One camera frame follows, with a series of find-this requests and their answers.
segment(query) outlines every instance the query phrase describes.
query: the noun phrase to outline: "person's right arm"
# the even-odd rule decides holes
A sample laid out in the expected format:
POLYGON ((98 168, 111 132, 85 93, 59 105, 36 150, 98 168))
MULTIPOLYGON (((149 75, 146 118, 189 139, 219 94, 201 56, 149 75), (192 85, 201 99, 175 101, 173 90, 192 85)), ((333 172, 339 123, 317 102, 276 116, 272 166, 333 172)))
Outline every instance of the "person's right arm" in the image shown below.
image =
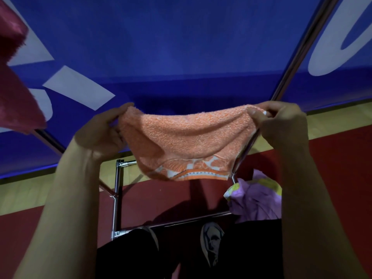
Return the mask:
POLYGON ((249 109, 282 163, 282 233, 285 278, 368 278, 332 205, 309 152, 306 114, 296 104, 249 109))

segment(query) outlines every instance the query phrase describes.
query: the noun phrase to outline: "person's left hand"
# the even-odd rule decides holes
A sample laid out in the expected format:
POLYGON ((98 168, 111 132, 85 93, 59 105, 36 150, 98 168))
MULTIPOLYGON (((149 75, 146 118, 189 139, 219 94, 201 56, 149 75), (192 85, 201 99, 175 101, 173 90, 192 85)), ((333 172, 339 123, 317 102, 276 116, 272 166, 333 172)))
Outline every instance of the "person's left hand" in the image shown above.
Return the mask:
POLYGON ((126 103, 95 115, 75 133, 73 140, 79 147, 89 150, 95 161, 103 162, 112 158, 126 146, 126 142, 121 138, 118 127, 110 126, 110 123, 130 106, 134 106, 134 103, 126 103))

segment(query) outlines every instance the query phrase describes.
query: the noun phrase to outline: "drying rack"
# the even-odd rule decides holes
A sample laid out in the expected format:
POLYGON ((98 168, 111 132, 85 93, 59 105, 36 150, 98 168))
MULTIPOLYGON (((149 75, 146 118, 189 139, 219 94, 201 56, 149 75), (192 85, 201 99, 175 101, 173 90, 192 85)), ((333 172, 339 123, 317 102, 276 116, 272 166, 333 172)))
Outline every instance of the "drying rack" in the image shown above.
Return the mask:
MULTIPOLYGON (((319 6, 317 7, 317 9, 315 10, 313 14, 312 19, 309 22, 308 27, 306 28, 305 33, 301 37, 301 40, 299 44, 297 45, 291 57, 291 60, 289 61, 289 64, 286 66, 286 69, 271 97, 271 100, 275 101, 275 100, 280 100, 282 98, 286 88, 288 87, 294 75, 296 74, 303 59, 305 58, 306 54, 310 50, 310 47, 312 46, 312 44, 318 37, 319 32, 322 30, 324 24, 327 22, 328 17, 331 15, 338 1, 339 0, 321 0, 319 6)), ((59 155, 62 155, 64 151, 66 150, 66 148, 63 145, 61 145, 50 133, 48 133, 45 130, 36 129, 32 132, 32 134, 59 155)), ((258 136, 259 136, 259 132, 257 131, 252 136, 252 138, 250 139, 248 144, 245 146, 245 148, 242 150, 240 156, 236 159, 233 170, 232 170, 232 174, 231 174, 231 179, 233 183, 235 183, 235 174, 239 166, 243 162, 244 158, 248 154, 249 150, 253 146, 258 136)), ((111 240, 135 229, 135 227, 133 227, 133 228, 122 230, 120 227, 120 221, 118 221, 118 212, 119 210, 121 210, 121 207, 120 207, 121 205, 121 198, 120 198, 121 196, 120 195, 121 171, 122 171, 122 168, 135 165, 135 164, 137 164, 137 161, 123 161, 121 159, 118 159, 116 161, 116 177, 115 177, 115 190, 114 191, 100 180, 100 184, 99 184, 100 188, 103 189, 105 192, 107 192, 110 195, 110 197, 114 199, 111 240)), ((210 219, 210 218, 221 217, 225 215, 230 215, 230 212, 229 211, 219 212, 215 214, 209 214, 206 216, 190 218, 186 220, 180 220, 180 221, 169 222, 169 223, 164 223, 164 224, 150 225, 149 227, 155 228, 155 227, 175 226, 175 225, 181 225, 181 224, 195 222, 195 221, 206 220, 208 218, 210 219)))

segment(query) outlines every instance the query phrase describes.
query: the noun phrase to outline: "purple cloth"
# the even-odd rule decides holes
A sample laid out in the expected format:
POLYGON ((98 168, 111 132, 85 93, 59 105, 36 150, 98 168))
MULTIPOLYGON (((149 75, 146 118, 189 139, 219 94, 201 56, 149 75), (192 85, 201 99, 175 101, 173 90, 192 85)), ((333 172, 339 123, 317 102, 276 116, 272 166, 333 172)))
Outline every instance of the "purple cloth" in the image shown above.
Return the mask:
MULTIPOLYGON (((268 178, 258 171, 253 179, 268 178)), ((240 215, 236 223, 248 220, 274 220, 282 218, 282 197, 274 190, 254 181, 238 178, 240 188, 233 191, 228 205, 230 212, 240 215)))

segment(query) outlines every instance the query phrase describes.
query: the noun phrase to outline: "pink towel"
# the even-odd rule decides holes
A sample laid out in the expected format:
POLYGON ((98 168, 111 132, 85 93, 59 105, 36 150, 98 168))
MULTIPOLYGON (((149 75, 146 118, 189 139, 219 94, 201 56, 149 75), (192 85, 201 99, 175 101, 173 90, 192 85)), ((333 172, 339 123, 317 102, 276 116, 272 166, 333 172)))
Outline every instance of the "pink towel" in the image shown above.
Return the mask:
POLYGON ((227 180, 235 159, 256 131, 245 105, 186 116, 146 115, 129 107, 119 118, 122 136, 148 177, 227 180))
POLYGON ((29 133, 45 128, 38 103, 7 62, 23 44, 27 26, 0 0, 0 127, 29 133))

